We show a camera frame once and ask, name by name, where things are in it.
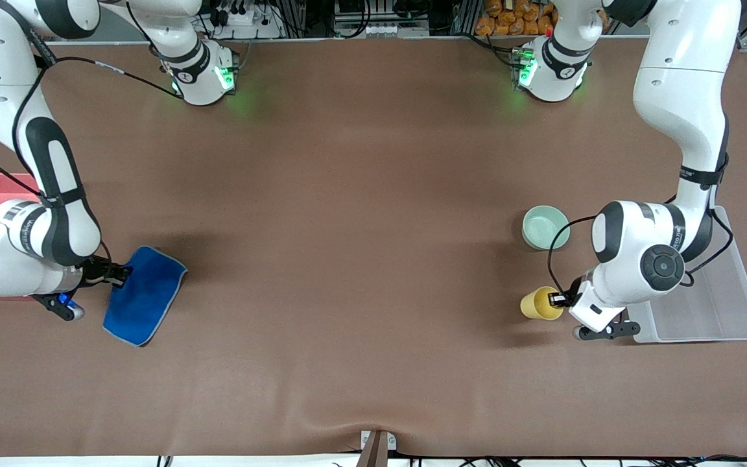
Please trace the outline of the yellow cup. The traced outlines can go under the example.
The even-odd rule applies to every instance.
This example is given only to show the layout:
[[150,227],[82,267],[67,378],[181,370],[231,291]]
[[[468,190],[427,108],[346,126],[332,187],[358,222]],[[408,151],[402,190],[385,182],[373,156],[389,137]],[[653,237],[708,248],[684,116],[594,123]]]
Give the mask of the yellow cup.
[[558,293],[554,287],[539,287],[521,299],[521,312],[528,319],[554,321],[563,315],[563,308],[551,304],[551,294]]

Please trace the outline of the blue cloth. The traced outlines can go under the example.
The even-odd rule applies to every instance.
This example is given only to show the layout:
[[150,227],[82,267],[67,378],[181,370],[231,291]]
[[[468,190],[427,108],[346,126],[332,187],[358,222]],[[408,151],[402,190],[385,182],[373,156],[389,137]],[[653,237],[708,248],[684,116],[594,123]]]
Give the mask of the blue cloth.
[[165,252],[143,246],[125,263],[132,271],[110,293],[102,328],[121,342],[141,348],[160,328],[189,269]]

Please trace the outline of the mint green bowl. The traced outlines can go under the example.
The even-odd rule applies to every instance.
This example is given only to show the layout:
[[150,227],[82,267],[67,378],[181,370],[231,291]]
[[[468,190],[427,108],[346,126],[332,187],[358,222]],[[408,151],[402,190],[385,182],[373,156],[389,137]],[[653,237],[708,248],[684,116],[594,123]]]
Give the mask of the mint green bowl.
[[568,242],[571,228],[564,213],[549,205],[536,205],[529,209],[522,221],[524,242],[536,250],[561,248]]

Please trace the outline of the translucent white plastic bin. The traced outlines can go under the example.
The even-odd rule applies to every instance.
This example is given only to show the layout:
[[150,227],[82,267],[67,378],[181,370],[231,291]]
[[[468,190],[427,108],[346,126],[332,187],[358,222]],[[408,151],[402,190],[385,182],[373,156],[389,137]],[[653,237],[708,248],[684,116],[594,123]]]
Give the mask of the translucent white plastic bin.
[[714,223],[709,247],[687,270],[702,262],[693,273],[665,296],[628,307],[630,320],[641,329],[638,343],[747,341],[747,274],[736,242],[728,242],[726,211],[715,207],[720,222]]

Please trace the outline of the brown table cover mat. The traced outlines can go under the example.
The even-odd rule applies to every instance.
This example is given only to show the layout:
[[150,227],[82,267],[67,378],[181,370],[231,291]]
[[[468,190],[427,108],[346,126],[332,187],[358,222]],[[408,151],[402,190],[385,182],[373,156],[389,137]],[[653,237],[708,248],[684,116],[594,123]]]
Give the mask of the brown table cover mat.
[[[386,429],[421,456],[747,456],[747,342],[579,342],[522,316],[551,283],[525,212],[676,191],[632,104],[645,42],[607,38],[568,101],[468,40],[253,45],[198,108],[82,62],[42,87],[113,260],[186,274],[144,348],[0,301],[0,456],[290,455]],[[747,53],[718,189],[747,271]]]

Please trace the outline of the white power strip with plugs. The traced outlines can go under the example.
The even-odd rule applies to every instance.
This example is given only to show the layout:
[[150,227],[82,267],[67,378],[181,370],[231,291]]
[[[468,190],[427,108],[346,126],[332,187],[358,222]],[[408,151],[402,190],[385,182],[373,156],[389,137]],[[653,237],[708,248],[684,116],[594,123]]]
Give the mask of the white power strip with plugs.
[[211,0],[207,22],[211,38],[249,40],[287,38],[278,8],[262,0]]

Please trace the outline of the orange packets pile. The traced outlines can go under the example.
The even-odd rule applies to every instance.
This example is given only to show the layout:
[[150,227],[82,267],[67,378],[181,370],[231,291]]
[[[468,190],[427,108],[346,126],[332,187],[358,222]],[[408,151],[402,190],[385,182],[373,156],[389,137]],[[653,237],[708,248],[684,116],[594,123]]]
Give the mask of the orange packets pile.
[[558,11],[549,0],[483,0],[477,36],[549,35]]

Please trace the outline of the white socket strip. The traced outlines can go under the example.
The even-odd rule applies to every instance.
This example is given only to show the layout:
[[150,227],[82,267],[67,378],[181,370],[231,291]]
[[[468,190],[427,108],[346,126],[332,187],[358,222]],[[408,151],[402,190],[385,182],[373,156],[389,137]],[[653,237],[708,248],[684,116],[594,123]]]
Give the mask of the white socket strip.
[[417,23],[371,23],[356,38],[424,38],[431,31],[425,24]]

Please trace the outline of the metal table edge bracket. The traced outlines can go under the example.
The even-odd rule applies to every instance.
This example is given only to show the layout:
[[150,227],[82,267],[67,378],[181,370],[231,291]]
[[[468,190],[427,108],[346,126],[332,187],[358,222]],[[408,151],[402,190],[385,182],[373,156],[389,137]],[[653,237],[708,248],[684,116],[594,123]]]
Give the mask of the metal table edge bracket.
[[[359,450],[363,450],[367,442],[371,439],[373,431],[361,431],[361,446]],[[397,450],[397,440],[394,434],[391,432],[385,432],[386,449],[391,451]]]

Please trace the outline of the brown post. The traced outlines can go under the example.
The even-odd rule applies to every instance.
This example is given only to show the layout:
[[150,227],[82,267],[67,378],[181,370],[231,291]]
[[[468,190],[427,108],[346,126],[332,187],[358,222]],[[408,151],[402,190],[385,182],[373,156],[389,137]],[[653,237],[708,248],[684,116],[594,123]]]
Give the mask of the brown post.
[[362,451],[355,467],[388,467],[389,446],[389,432],[362,431]]

